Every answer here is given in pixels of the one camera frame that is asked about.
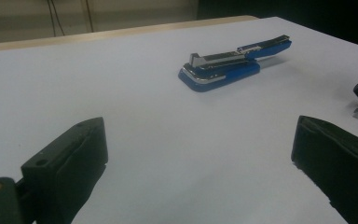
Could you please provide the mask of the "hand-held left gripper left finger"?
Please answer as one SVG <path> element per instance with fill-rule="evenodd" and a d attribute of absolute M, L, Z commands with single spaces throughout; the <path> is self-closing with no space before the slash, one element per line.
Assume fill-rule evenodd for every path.
<path fill-rule="evenodd" d="M 25 222 L 71 224 L 107 163 L 103 118 L 71 127 L 21 166 Z"/>

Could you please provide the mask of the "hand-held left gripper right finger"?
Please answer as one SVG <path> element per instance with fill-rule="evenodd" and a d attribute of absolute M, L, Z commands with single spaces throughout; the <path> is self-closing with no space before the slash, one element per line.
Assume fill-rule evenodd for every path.
<path fill-rule="evenodd" d="M 357 136 L 325 120 L 301 116 L 291 160 L 349 224 L 358 224 Z"/>

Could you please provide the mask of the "blue stapler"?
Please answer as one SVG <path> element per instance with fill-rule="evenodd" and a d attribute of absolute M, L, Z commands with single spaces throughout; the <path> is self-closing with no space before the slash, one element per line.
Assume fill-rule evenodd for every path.
<path fill-rule="evenodd" d="M 292 44 L 288 35 L 238 47 L 234 51 L 199 56 L 192 53 L 178 77 L 193 91 L 214 90 L 260 71 L 259 58 L 276 55 Z"/>

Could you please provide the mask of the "black curtain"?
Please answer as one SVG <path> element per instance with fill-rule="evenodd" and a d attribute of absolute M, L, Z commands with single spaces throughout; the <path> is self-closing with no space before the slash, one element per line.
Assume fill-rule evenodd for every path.
<path fill-rule="evenodd" d="M 197 19 L 280 17 L 358 44 L 358 0 L 199 0 Z"/>

